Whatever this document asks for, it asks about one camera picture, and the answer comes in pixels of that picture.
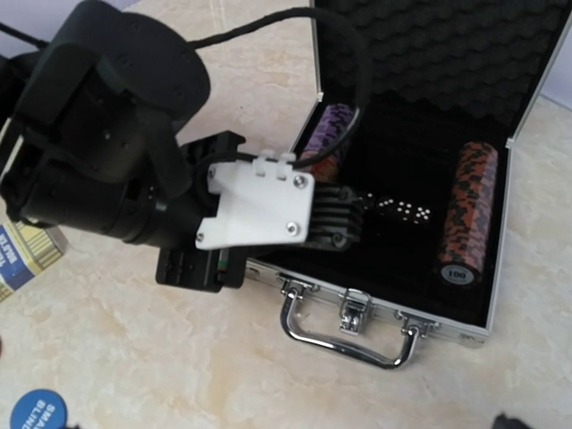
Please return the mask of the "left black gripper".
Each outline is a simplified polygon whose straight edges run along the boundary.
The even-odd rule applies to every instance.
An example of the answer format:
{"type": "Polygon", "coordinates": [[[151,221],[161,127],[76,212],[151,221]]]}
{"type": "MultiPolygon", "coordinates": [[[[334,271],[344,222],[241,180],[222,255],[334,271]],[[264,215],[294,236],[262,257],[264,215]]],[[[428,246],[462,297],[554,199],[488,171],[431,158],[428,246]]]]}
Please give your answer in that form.
{"type": "Polygon", "coordinates": [[[245,280],[246,248],[201,249],[206,240],[201,223],[215,216],[218,198],[208,192],[207,175],[214,156],[235,155],[245,142],[240,135],[224,131],[182,146],[191,167],[192,184],[182,195],[167,203],[160,226],[164,228],[156,266],[156,282],[187,290],[216,293],[238,289],[245,280]]]}

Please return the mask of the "aluminium poker chip case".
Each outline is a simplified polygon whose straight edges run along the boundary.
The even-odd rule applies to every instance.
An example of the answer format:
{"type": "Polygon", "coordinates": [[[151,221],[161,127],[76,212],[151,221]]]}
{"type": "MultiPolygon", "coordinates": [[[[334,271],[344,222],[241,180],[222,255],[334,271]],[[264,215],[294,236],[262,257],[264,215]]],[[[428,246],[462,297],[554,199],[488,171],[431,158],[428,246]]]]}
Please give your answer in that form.
{"type": "Polygon", "coordinates": [[[278,250],[253,259],[281,284],[282,329],[295,341],[393,369],[419,339],[479,348],[492,329],[511,151],[571,26],[568,1],[323,1],[368,45],[372,98],[338,179],[432,210],[428,225],[365,212],[361,240],[341,253],[278,250]],[[498,152],[482,280],[435,272],[459,152],[498,152]]]}

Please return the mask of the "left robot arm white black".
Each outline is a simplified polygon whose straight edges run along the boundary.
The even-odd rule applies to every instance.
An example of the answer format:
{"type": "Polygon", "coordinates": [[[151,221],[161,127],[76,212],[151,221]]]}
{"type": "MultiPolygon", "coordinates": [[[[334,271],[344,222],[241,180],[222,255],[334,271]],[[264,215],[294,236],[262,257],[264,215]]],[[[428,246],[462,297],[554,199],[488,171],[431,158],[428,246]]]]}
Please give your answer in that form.
{"type": "Polygon", "coordinates": [[[12,221],[158,248],[157,282],[212,292],[241,286],[256,254],[358,241],[356,194],[309,171],[353,137],[372,94],[366,42],[340,15],[295,7],[188,41],[146,15],[83,1],[48,41],[1,31],[33,46],[1,60],[1,197],[12,221]],[[199,50],[292,18],[321,22],[354,52],[354,105],[332,142],[308,158],[243,153],[229,130],[180,145],[210,94],[199,50]]]}

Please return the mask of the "blue playing card box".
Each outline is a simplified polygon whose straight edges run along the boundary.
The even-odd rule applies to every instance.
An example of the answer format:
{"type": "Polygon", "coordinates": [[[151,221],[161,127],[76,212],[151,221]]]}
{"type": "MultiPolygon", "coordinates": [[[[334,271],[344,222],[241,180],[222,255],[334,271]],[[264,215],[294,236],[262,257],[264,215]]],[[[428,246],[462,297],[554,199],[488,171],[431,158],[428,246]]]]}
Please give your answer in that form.
{"type": "Polygon", "coordinates": [[[57,228],[1,224],[1,301],[43,273],[65,253],[68,240],[57,228]]]}

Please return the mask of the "chip row in case front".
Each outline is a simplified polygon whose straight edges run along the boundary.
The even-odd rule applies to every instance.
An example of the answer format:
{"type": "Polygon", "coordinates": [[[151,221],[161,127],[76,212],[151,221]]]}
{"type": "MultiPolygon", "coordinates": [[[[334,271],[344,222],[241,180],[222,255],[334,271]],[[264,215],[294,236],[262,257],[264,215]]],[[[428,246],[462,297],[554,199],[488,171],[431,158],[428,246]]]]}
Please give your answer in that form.
{"type": "MultiPolygon", "coordinates": [[[[312,135],[304,146],[300,160],[316,156],[332,145],[349,124],[353,111],[344,104],[326,106],[312,135]]],[[[339,148],[320,163],[305,168],[318,182],[335,182],[349,152],[351,141],[346,139],[339,148]]]]}

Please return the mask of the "chip row in case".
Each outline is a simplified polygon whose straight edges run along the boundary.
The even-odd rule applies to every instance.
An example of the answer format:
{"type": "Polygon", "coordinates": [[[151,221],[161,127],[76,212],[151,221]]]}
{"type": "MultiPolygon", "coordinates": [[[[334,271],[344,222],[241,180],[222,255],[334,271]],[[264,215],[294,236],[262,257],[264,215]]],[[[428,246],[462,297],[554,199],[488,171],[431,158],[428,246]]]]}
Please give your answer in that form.
{"type": "MultiPolygon", "coordinates": [[[[326,106],[312,135],[304,146],[300,160],[316,156],[332,145],[349,124],[353,111],[344,104],[326,106]]],[[[305,168],[318,182],[335,182],[349,152],[351,141],[346,139],[339,148],[320,163],[305,168]]]]}
{"type": "Polygon", "coordinates": [[[490,144],[461,148],[435,267],[447,285],[471,288],[482,280],[497,169],[498,152],[490,144]]]}

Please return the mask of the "blue small blind button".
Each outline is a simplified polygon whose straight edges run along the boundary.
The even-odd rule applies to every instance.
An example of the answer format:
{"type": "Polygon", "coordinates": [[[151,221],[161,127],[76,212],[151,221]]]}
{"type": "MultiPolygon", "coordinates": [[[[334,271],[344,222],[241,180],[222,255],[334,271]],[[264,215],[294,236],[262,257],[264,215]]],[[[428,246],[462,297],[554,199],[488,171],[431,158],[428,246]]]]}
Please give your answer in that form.
{"type": "Polygon", "coordinates": [[[63,397],[51,390],[37,389],[24,394],[10,415],[11,429],[62,429],[67,426],[68,409],[63,397]]]}

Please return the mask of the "black dice row in case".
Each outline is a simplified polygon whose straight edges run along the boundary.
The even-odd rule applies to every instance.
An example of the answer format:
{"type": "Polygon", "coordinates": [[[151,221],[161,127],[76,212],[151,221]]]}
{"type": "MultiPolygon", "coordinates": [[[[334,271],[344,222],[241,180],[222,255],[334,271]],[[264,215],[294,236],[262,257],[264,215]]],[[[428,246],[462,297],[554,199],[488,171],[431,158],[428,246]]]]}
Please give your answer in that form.
{"type": "Polygon", "coordinates": [[[402,223],[428,225],[432,221],[432,210],[393,196],[376,196],[365,191],[358,194],[363,210],[376,218],[392,219],[402,223]]]}

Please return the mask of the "chip row in case back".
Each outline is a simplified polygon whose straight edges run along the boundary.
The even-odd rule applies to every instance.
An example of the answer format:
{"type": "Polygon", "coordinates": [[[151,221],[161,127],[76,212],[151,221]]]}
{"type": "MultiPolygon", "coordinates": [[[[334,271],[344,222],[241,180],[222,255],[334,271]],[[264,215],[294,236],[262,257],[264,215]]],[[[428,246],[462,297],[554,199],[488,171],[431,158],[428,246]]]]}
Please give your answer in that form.
{"type": "Polygon", "coordinates": [[[482,280],[497,169],[498,152],[490,144],[461,148],[435,267],[447,285],[471,288],[482,280]]]}

